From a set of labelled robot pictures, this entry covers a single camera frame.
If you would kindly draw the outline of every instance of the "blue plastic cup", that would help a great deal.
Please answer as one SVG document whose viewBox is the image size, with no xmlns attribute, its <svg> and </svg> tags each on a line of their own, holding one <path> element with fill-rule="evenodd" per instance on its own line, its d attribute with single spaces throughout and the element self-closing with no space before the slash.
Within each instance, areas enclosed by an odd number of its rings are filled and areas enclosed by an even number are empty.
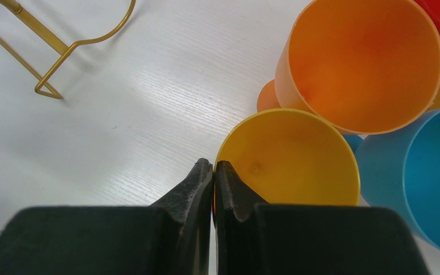
<svg viewBox="0 0 440 275">
<path fill-rule="evenodd" d="M 345 140 L 348 142 L 348 145 L 352 149 L 352 152 L 355 153 L 358 147 L 362 144 L 363 139 L 358 135 L 343 135 Z"/>
<path fill-rule="evenodd" d="M 398 212 L 440 250 L 440 109 L 395 132 L 365 138 L 356 158 L 363 198 Z"/>
</svg>

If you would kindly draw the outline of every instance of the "cup rim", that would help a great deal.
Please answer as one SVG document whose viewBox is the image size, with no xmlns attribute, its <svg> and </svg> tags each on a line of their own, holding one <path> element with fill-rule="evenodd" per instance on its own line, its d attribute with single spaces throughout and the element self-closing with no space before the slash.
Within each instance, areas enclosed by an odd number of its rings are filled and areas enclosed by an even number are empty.
<svg viewBox="0 0 440 275">
<path fill-rule="evenodd" d="M 302 111 L 302 110 L 298 110 L 298 109 L 292 109 L 292 108 L 276 108 L 276 109 L 268 109 L 268 110 L 265 110 L 265 111 L 262 111 L 262 112 L 258 112 L 258 113 L 255 113 L 255 114 L 253 114 L 253 115 L 251 115 L 251 116 L 249 116 L 249 117 L 247 117 L 246 119 L 244 119 L 243 121 L 241 121 L 240 123 L 238 123 L 230 132 L 229 132 L 229 134 L 225 137 L 225 139 L 223 140 L 223 142 L 222 142 L 222 145 L 220 146 L 220 149 L 218 150 L 218 153 L 217 153 L 217 157 L 215 158 L 215 165 L 214 165 L 214 171 L 216 171 L 217 170 L 217 163 L 220 161 L 219 160 L 219 156 L 220 156 L 220 153 L 223 151 L 223 148 L 224 148 L 224 146 L 225 146 L 225 144 L 227 143 L 227 141 L 230 139 L 230 137 L 232 136 L 232 134 L 239 128 L 239 127 L 241 127 L 242 125 L 244 125 L 244 124 L 246 124 L 246 123 L 248 123 L 249 121 L 251 121 L 252 119 L 254 119 L 254 118 L 256 118 L 256 117 L 259 117 L 259 116 L 262 116 L 262 115 L 265 115 L 265 114 L 267 114 L 267 113 L 274 113 L 274 112 L 282 112 L 282 113 L 288 113 L 288 112 L 292 112 L 292 113 L 298 113 L 299 115 L 303 115 L 303 116 L 307 116 L 307 117 L 309 117 L 310 119 L 315 119 L 315 120 L 317 120 L 317 121 L 319 121 L 319 122 L 321 122 L 321 123 L 323 123 L 323 124 L 325 124 L 342 142 L 343 142 L 343 147 L 347 150 L 347 152 L 349 152 L 349 155 L 350 155 L 350 160 L 351 160 L 351 162 L 354 164 L 353 166 L 354 166 L 354 168 L 355 168 L 355 170 L 354 170 L 354 172 L 355 172 L 355 174 L 356 174 L 356 181 L 357 181 L 357 183 L 356 183 L 356 185 L 357 185 L 357 188 L 358 188 L 358 194 L 357 194 L 357 196 L 356 196 L 356 200 L 354 200 L 353 201 L 353 205 L 358 205 L 358 203 L 359 203 L 359 201 L 360 201 L 360 197 L 361 197 L 361 194 L 360 194 L 360 188 L 361 188 L 361 185 L 360 185 L 360 171 L 359 171 L 359 168 L 358 168 L 358 164 L 357 164 L 357 161 L 356 161 L 356 158 L 355 158 L 355 154 L 353 153 L 353 151 L 352 151 L 352 149 L 351 149 L 351 147 L 350 147 L 350 145 L 348 144 L 348 142 L 345 140 L 345 138 L 343 137 L 343 135 L 338 131 L 338 129 L 336 129 L 328 120 L 326 120 L 326 119 L 324 119 L 323 117 L 320 117 L 320 116 L 317 116 L 317 115 L 315 115 L 315 114 L 312 114 L 312 113 L 310 113 L 310 112 L 307 112 L 307 111 Z"/>
<path fill-rule="evenodd" d="M 286 59 L 287 59 L 287 65 L 288 65 L 288 68 L 289 68 L 289 70 L 288 70 L 288 77 L 289 77 L 289 80 L 291 81 L 291 83 L 293 84 L 293 87 L 295 88 L 295 90 L 296 90 L 296 92 L 297 92 L 297 95 L 301 98 L 301 100 L 303 101 L 303 103 L 309 108 L 309 110 L 310 110 L 311 112 L 313 112 L 315 115 L 317 115 L 317 116 L 322 117 L 323 119 L 325 119 L 322 115 L 320 115 L 318 112 L 316 112 L 316 111 L 313 109 L 313 107 L 311 107 L 311 106 L 309 105 L 309 103 L 306 101 L 306 99 L 304 99 L 304 96 L 303 96 L 303 95 L 301 94 L 301 92 L 299 91 L 299 89 L 298 89 L 298 87 L 297 87 L 297 85 L 296 85 L 296 82 L 294 81 L 294 77 L 293 77 L 292 70 L 291 70 L 291 63 L 290 63 L 290 61 L 289 61 L 289 52 L 290 52 L 289 49 L 290 49 L 291 37 L 292 37 L 292 34 L 293 34 L 293 32 L 294 32 L 294 29 L 295 29 L 295 27 L 296 27 L 296 25 L 297 25 L 299 19 L 301 18 L 301 16 L 305 13 L 305 11 L 308 10 L 308 9 L 309 9 L 312 5 L 314 5 L 317 1 L 322 1 L 322 0 L 314 0 L 314 1 L 312 1 L 311 3 L 309 3 L 309 4 L 308 4 L 308 5 L 302 10 L 302 12 L 298 15 L 298 17 L 296 18 L 296 20 L 295 20 L 295 22 L 294 22 L 294 24 L 293 24 L 293 27 L 291 28 L 291 32 L 289 33 L 288 41 L 286 42 L 286 47 L 287 47 L 287 50 L 286 50 Z M 438 41 L 438 51 L 439 51 L 439 55 L 440 55 L 440 35 L 439 35 L 438 28 L 436 27 L 434 21 L 431 19 L 431 17 L 428 15 L 428 13 L 427 13 L 427 12 L 426 12 L 426 11 L 425 11 L 425 10 L 419 5 L 419 4 L 417 4 L 414 0 L 405 0 L 405 1 L 406 1 L 407 3 L 409 3 L 410 5 L 412 5 L 414 8 L 416 8 L 417 10 L 419 10 L 419 12 L 421 13 L 421 15 L 422 15 L 423 17 L 425 17 L 426 21 L 429 23 L 431 29 L 433 30 L 433 34 L 435 34 L 436 37 L 437 37 L 437 41 Z M 394 132 L 394 131 L 396 131 L 396 130 L 402 129 L 402 128 L 404 128 L 405 126 L 411 124 L 411 123 L 414 122 L 416 119 L 418 119 L 422 114 L 424 114 L 424 113 L 427 111 L 427 109 L 429 109 L 429 107 L 431 107 L 431 105 L 433 104 L 433 102 L 434 102 L 434 100 L 435 100 L 435 98 L 436 98 L 436 95 L 438 94 L 439 89 L 440 89 L 440 64 L 439 64 L 439 80 L 438 80 L 438 83 L 437 83 L 437 85 L 436 85 L 436 87 L 435 87 L 435 89 L 434 89 L 433 95 L 432 95 L 431 99 L 429 100 L 429 102 L 427 103 L 427 105 L 426 105 L 426 106 L 425 106 L 425 107 L 424 107 L 424 108 L 423 108 L 423 109 L 422 109 L 417 115 L 415 115 L 412 119 L 410 119 L 409 121 L 407 121 L 407 122 L 404 123 L 403 125 L 400 125 L 400 126 L 398 126 L 398 127 L 392 128 L 392 129 L 388 129 L 388 130 L 384 130 L 384 131 L 379 131 L 379 132 L 361 132 L 361 131 L 355 131 L 355 130 L 346 129 L 346 128 L 341 127 L 341 126 L 339 126 L 339 125 L 337 125 L 337 124 L 335 124 L 335 123 L 332 123 L 332 122 L 329 121 L 329 120 L 326 120 L 326 119 L 325 119 L 325 120 L 328 121 L 331 125 L 335 126 L 335 128 L 337 128 L 337 129 L 339 129 L 339 130 L 341 130 L 341 131 L 344 131 L 344 132 L 346 132 L 346 133 L 351 133 L 351 134 L 355 134 L 355 135 L 380 135 L 380 134 L 383 134 L 383 133 Z"/>
<path fill-rule="evenodd" d="M 414 144 L 414 141 L 418 137 L 419 133 L 424 129 L 424 127 L 426 126 L 427 123 L 429 123 L 433 118 L 435 118 L 436 116 L 438 116 L 440 114 L 440 109 L 436 109 L 436 110 L 433 110 L 431 112 L 434 112 L 434 113 L 432 113 L 426 119 L 426 121 L 424 121 L 419 126 L 417 131 L 412 135 L 411 140 L 409 141 L 409 146 L 407 146 L 406 152 L 404 153 L 403 166 L 402 166 L 403 167 L 402 168 L 402 192 L 403 192 L 403 195 L 404 195 L 404 203 L 406 205 L 407 212 L 409 213 L 409 216 L 410 216 L 412 222 L 414 223 L 414 225 L 416 226 L 416 228 L 418 229 L 419 233 L 422 235 L 422 237 L 427 242 L 431 243 L 433 246 L 435 246 L 436 248 L 438 248 L 440 250 L 440 246 L 437 245 L 431 238 L 429 238 L 429 236 L 424 232 L 424 230 L 421 228 L 421 226 L 419 225 L 417 220 L 414 218 L 413 211 L 411 210 L 411 206 L 409 205 L 409 202 L 407 200 L 407 194 L 406 194 L 406 166 L 407 166 L 407 157 L 408 157 L 409 152 L 411 151 L 412 146 Z"/>
</svg>

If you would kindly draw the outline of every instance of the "white table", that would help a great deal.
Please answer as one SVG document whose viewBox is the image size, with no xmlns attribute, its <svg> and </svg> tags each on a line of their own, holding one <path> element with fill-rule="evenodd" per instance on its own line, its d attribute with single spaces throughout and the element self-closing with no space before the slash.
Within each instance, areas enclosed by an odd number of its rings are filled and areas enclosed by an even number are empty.
<svg viewBox="0 0 440 275">
<path fill-rule="evenodd" d="M 67 44 L 106 33 L 128 6 L 20 2 Z M 36 95 L 37 80 L 0 47 L 0 229 L 34 205 L 147 205 L 198 158 L 213 162 L 256 111 L 308 3 L 138 0 L 117 37 L 79 48 L 51 79 L 63 101 Z M 41 73 L 58 58 L 1 6 L 0 34 Z M 440 274 L 440 252 L 419 245 Z"/>
</svg>

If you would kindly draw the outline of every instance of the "gold metal rack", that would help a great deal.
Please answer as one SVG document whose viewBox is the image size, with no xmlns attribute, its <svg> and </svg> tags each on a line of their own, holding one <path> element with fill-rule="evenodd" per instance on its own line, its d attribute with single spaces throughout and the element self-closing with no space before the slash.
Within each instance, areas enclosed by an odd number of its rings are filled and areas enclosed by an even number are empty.
<svg viewBox="0 0 440 275">
<path fill-rule="evenodd" d="M 136 5 L 136 0 L 131 0 L 131 4 L 124 16 L 124 18 L 119 22 L 119 24 L 111 30 L 109 33 L 86 40 L 78 40 L 71 44 L 71 46 L 67 46 L 63 43 L 57 36 L 55 36 L 47 27 L 45 27 L 40 21 L 38 21 L 34 16 L 32 16 L 21 4 L 16 2 L 15 0 L 0 0 L 0 3 L 4 5 L 7 9 L 9 9 L 17 18 L 19 18 L 26 26 L 28 26 L 32 31 L 34 31 L 41 39 L 43 39 L 48 45 L 50 45 L 59 55 L 60 58 L 53 64 L 53 66 L 45 73 L 44 76 L 41 76 L 28 62 L 26 62 L 9 44 L 7 44 L 0 37 L 0 44 L 12 55 L 16 58 L 21 65 L 23 65 L 31 74 L 33 74 L 38 79 L 38 84 L 34 87 L 34 91 L 42 96 L 51 97 L 54 99 L 62 99 L 61 96 L 56 89 L 48 83 L 50 77 L 56 72 L 56 70 L 63 64 L 63 62 L 72 54 L 72 52 L 81 45 L 87 44 L 95 44 L 102 42 L 111 38 L 114 34 L 116 34 L 125 23 L 131 17 L 134 6 Z M 47 87 L 50 92 L 45 92 L 42 90 L 43 86 Z"/>
</svg>

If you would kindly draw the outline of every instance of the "stacked cups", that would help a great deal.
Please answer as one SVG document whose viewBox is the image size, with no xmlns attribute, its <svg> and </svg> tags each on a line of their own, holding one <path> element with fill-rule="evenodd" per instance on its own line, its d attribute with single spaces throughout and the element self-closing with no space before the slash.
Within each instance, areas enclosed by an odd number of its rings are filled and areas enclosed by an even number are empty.
<svg viewBox="0 0 440 275">
<path fill-rule="evenodd" d="M 260 196 L 355 205 L 360 181 L 440 249 L 440 0 L 314 0 L 257 110 L 217 161 Z"/>
</svg>

